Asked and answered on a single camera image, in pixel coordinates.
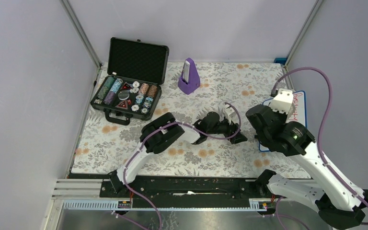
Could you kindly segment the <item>blue framed whiteboard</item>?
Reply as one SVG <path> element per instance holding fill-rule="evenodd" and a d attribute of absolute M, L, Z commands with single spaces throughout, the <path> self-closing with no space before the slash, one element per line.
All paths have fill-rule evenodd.
<path fill-rule="evenodd" d="M 262 102 L 262 105 L 267 105 L 271 103 L 273 99 L 266 99 Z M 306 111 L 306 94 L 305 91 L 296 91 L 293 92 L 293 104 L 288 113 L 288 122 L 295 121 L 303 124 L 306 128 L 308 128 L 307 121 L 307 111 Z M 270 152 L 267 147 L 264 147 L 262 144 L 259 144 L 260 152 Z"/>

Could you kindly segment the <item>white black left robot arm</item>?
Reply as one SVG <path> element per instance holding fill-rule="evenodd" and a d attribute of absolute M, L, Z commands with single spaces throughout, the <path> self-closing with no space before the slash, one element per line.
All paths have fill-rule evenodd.
<path fill-rule="evenodd" d="M 110 173 L 111 191 L 118 197 L 127 195 L 129 184 L 135 180 L 144 164 L 167 150 L 174 142 L 185 141 L 198 145 L 208 137 L 228 140 L 231 144 L 248 140 L 241 133 L 240 124 L 235 123 L 229 115 L 220 119 L 218 113 L 209 112 L 192 125 L 177 121 L 172 113 L 162 115 L 143 127 L 134 153 L 122 166 Z"/>

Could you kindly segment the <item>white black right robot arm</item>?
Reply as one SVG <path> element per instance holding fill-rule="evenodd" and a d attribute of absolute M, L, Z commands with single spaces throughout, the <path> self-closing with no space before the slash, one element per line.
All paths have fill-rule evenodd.
<path fill-rule="evenodd" d="M 261 145 L 291 158 L 320 186 L 296 183 L 272 170 L 264 170 L 256 179 L 255 189 L 259 196 L 274 194 L 293 199 L 317 212 L 325 223 L 338 230 L 364 224 L 363 209 L 368 205 L 368 189 L 346 180 L 350 185 L 347 189 L 338 180 L 343 174 L 329 170 L 331 161 L 323 162 L 326 156 L 320 155 L 313 134 L 303 124 L 288 122 L 286 114 L 274 112 L 263 104 L 249 109 L 246 117 Z"/>

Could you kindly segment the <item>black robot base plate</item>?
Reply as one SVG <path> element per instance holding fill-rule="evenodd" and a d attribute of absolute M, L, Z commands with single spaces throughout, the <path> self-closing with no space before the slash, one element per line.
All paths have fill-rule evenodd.
<path fill-rule="evenodd" d="M 268 181 L 244 178 L 170 177 L 138 175 L 129 185 L 117 176 L 102 182 L 100 197 L 121 198 L 134 208 L 225 208 L 248 207 L 249 199 L 265 198 L 267 203 L 279 196 L 272 194 Z"/>

